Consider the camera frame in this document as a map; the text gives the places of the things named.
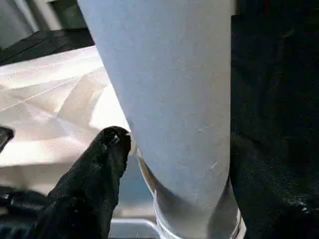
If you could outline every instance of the white crumpled paper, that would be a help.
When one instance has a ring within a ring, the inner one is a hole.
[[[75,161],[103,128],[129,126],[95,47],[0,67],[0,167]]]

